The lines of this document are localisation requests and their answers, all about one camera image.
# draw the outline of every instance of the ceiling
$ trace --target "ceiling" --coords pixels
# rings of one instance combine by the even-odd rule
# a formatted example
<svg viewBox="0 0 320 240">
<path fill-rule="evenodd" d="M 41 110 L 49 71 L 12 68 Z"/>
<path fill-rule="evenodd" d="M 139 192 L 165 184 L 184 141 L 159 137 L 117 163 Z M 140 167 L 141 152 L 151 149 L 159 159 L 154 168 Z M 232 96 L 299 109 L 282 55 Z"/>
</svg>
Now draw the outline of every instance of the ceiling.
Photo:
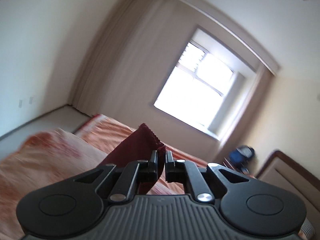
<svg viewBox="0 0 320 240">
<path fill-rule="evenodd" d="M 279 76 L 320 80 L 320 0 L 205 0 L 249 32 Z"/>
</svg>

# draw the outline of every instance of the bed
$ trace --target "bed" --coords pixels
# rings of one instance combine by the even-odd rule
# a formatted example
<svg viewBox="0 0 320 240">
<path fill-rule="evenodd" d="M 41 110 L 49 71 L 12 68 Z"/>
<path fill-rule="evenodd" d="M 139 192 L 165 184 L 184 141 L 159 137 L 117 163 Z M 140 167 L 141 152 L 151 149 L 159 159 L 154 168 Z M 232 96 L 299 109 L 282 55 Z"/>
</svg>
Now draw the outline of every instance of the bed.
<svg viewBox="0 0 320 240">
<path fill-rule="evenodd" d="M 23 236 L 15 206 L 28 192 L 96 167 L 135 130 L 104 115 L 96 115 L 74 134 L 61 129 L 31 136 L 21 149 L 0 163 L 0 239 Z M 175 159 L 207 163 L 166 145 Z M 273 153 L 258 174 L 270 184 L 290 190 L 306 203 L 308 218 L 320 232 L 319 180 L 280 151 Z M 162 173 L 148 194 L 183 194 L 179 183 L 167 183 Z"/>
</svg>

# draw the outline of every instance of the window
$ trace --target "window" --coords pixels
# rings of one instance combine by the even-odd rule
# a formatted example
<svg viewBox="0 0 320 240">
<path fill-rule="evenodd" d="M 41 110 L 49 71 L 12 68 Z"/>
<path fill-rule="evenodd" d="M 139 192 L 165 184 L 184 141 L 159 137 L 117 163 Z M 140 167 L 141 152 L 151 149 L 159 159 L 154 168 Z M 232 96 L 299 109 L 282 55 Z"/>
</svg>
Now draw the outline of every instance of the window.
<svg viewBox="0 0 320 240">
<path fill-rule="evenodd" d="M 233 71 L 197 43 L 188 43 L 154 106 L 208 128 L 231 87 Z"/>
</svg>

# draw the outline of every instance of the bed headboard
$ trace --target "bed headboard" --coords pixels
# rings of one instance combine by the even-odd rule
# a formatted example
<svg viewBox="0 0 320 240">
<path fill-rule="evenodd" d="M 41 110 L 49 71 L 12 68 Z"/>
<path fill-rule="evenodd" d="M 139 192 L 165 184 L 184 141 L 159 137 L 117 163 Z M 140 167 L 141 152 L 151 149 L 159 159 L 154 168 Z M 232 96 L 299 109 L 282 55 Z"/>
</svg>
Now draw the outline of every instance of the bed headboard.
<svg viewBox="0 0 320 240">
<path fill-rule="evenodd" d="M 297 194 L 306 204 L 307 218 L 320 240 L 320 180 L 281 151 L 273 152 L 257 179 Z"/>
</svg>

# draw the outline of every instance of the ceiling molding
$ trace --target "ceiling molding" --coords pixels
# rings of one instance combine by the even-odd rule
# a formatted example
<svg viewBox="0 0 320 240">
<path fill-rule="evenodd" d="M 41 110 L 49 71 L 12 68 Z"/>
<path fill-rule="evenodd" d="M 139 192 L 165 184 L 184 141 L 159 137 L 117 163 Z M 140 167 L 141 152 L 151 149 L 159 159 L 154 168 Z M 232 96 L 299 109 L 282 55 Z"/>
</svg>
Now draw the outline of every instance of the ceiling molding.
<svg viewBox="0 0 320 240">
<path fill-rule="evenodd" d="M 246 30 L 244 30 L 240 25 L 234 22 L 223 12 L 203 0 L 180 1 L 200 11 L 231 33 L 242 44 L 244 44 L 273 74 L 277 74 L 279 72 L 280 66 L 269 54 L 269 52 L 267 52 L 267 50 L 262 47 L 262 45 L 256 41 L 255 38 L 253 38 Z"/>
</svg>

